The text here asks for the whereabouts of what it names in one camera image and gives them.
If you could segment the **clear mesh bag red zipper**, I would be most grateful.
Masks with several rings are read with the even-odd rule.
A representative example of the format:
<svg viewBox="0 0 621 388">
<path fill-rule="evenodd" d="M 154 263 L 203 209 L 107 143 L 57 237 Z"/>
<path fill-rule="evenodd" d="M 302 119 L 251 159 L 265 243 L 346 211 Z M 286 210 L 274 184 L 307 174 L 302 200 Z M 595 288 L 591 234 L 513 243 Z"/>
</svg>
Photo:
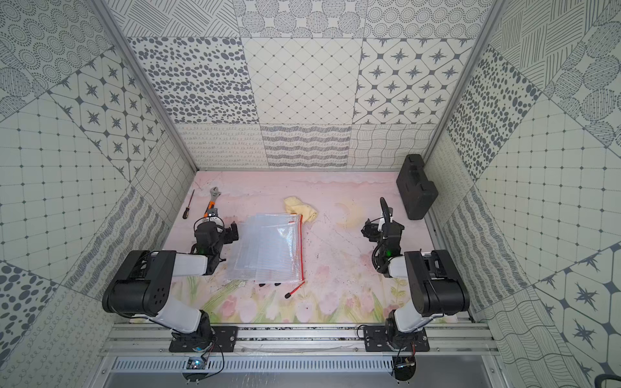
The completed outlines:
<svg viewBox="0 0 621 388">
<path fill-rule="evenodd" d="M 289 285 L 290 299 L 305 283 L 300 214 L 258 213 L 239 224 L 226 278 L 259 285 Z"/>
</svg>

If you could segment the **aluminium mounting rail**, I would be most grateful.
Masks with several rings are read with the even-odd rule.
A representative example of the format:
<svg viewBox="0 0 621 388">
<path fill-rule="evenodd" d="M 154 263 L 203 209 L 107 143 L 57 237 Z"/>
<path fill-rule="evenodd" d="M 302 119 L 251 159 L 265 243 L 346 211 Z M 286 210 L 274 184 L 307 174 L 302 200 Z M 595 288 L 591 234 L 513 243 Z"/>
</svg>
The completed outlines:
<svg viewBox="0 0 621 388">
<path fill-rule="evenodd" d="M 226 356 L 349 356 L 359 353 L 421 356 L 498 356 L 488 326 L 481 323 L 431 323 L 415 345 L 392 348 L 384 334 L 372 336 L 365 325 L 218 324 L 216 350 Z M 171 356 L 168 329 L 153 323 L 122 323 L 104 341 L 101 356 Z"/>
</svg>

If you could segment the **dark slim screwdriver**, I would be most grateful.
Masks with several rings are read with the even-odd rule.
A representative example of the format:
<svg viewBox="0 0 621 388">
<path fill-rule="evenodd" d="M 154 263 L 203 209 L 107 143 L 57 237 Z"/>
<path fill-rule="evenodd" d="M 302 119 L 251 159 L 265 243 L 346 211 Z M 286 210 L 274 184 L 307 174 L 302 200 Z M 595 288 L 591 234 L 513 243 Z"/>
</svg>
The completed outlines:
<svg viewBox="0 0 621 388">
<path fill-rule="evenodd" d="M 189 197 L 189 200 L 188 200 L 188 202 L 187 202 L 187 204 L 186 204 L 186 207 L 185 207 L 185 209 L 184 209 L 184 213 L 183 213 L 183 215 L 182 215 L 182 218 L 183 218 L 184 220 L 185 220 L 185 219 L 188 219 L 188 217 L 189 217 L 189 212 L 190 212 L 190 209 L 191 209 L 191 204 L 192 204 L 192 199 L 193 199 L 193 197 L 194 197 L 194 193 L 195 193 L 195 189 L 193 189 L 193 190 L 192 190 L 191 195 L 190 195 L 190 197 Z"/>
</svg>

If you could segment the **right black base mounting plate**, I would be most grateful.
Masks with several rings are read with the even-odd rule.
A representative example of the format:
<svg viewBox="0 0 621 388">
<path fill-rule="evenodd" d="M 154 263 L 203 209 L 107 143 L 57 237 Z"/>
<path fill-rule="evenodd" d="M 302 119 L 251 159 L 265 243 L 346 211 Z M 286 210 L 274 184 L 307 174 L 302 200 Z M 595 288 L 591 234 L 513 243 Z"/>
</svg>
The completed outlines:
<svg viewBox="0 0 621 388">
<path fill-rule="evenodd" d="M 364 341 L 367 352 L 412 351 L 428 352 L 430 344 L 425 330 L 402 333 L 380 325 L 360 325 L 357 336 Z"/>
</svg>

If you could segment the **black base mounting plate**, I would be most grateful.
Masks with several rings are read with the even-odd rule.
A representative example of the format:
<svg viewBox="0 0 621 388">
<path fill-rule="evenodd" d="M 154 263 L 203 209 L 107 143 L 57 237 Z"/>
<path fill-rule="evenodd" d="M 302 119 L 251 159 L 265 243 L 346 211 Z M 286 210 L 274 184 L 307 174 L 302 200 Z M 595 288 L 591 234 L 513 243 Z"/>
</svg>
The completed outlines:
<svg viewBox="0 0 621 388">
<path fill-rule="evenodd" d="M 239 328 L 236 326 L 216 326 L 206 334 L 182 334 L 173 331 L 169 352 L 208 352 L 215 348 L 223 352 L 233 352 Z"/>
<path fill-rule="evenodd" d="M 412 351 L 428 352 L 430 344 L 425 330 L 402 333 L 380 325 L 360 325 L 357 336 L 364 341 L 367 352 Z"/>
</svg>

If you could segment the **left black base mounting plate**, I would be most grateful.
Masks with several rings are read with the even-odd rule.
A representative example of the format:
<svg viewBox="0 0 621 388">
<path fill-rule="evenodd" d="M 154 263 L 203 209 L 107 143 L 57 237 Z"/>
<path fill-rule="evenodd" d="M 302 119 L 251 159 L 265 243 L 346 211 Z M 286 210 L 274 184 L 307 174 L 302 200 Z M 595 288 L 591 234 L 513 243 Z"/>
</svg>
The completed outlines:
<svg viewBox="0 0 621 388">
<path fill-rule="evenodd" d="M 169 352 L 208 352 L 215 348 L 223 352 L 233 352 L 239 328 L 236 326 L 216 326 L 206 334 L 182 334 L 173 331 Z"/>
</svg>

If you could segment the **yellow microfiber cloth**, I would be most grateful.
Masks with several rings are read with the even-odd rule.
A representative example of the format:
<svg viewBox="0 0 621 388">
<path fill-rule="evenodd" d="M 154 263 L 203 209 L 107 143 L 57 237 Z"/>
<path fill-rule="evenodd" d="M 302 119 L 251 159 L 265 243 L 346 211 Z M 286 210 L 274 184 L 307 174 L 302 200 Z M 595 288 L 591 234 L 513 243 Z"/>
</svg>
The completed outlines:
<svg viewBox="0 0 621 388">
<path fill-rule="evenodd" d="M 286 197 L 284 206 L 288 214 L 300 215 L 302 222 L 313 222 L 319 215 L 319 212 L 314 207 L 304 203 L 297 197 Z"/>
</svg>

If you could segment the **orange handled adjustable wrench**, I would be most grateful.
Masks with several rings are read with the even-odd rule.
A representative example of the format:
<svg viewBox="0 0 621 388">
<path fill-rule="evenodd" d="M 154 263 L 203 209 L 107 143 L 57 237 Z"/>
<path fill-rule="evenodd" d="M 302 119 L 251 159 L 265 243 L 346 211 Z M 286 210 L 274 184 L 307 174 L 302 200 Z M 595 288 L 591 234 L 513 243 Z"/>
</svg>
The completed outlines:
<svg viewBox="0 0 621 388">
<path fill-rule="evenodd" d="M 205 217 L 209 216 L 212 210 L 215 209 L 216 201 L 218 197 L 220 197 L 220 195 L 221 195 L 221 192 L 219 191 L 218 187 L 212 187 L 212 189 L 210 189 L 210 202 L 205 210 L 205 213 L 204 213 Z"/>
</svg>

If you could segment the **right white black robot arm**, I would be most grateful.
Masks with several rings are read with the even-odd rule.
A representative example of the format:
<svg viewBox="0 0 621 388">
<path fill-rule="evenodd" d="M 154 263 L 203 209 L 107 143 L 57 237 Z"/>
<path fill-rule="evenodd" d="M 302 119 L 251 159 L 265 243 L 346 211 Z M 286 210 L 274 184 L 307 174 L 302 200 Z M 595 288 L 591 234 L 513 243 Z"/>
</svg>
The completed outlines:
<svg viewBox="0 0 621 388">
<path fill-rule="evenodd" d="M 375 271 L 386 278 L 405 280 L 410 301 L 392 310 L 385 328 L 365 328 L 366 350 L 401 350 L 413 345 L 427 351 L 425 326 L 437 318 L 469 309 L 467 287 L 447 250 L 401 252 L 404 226 L 386 218 L 366 220 L 362 235 L 376 247 L 371 254 Z"/>
</svg>

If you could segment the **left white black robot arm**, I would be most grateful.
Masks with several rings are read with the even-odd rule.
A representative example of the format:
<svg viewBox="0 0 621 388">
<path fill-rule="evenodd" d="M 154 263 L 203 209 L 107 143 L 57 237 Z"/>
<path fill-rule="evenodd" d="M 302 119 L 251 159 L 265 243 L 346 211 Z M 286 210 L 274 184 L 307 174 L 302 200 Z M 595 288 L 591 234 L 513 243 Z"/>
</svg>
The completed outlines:
<svg viewBox="0 0 621 388">
<path fill-rule="evenodd" d="M 208 314 L 172 296 L 172 280 L 213 275 L 224 261 L 223 247 L 239 240 L 239 230 L 235 222 L 226 226 L 209 213 L 197 220 L 193 231 L 196 243 L 189 253 L 130 252 L 103 293 L 104 311 L 146 318 L 171 329 L 176 340 L 194 342 L 201 349 L 211 345 L 215 334 Z"/>
</svg>

